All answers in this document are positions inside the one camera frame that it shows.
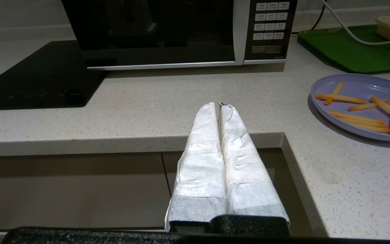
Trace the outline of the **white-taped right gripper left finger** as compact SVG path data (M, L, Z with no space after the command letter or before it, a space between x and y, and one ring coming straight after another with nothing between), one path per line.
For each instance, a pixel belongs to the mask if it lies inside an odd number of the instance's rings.
M197 112L177 164L165 229L176 221L204 222L228 211L225 164L221 152L215 103Z

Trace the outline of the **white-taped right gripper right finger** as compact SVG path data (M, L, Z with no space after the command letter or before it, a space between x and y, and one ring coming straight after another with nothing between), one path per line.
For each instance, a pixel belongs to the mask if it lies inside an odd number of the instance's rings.
M290 219L237 109L222 104L219 134L229 214Z

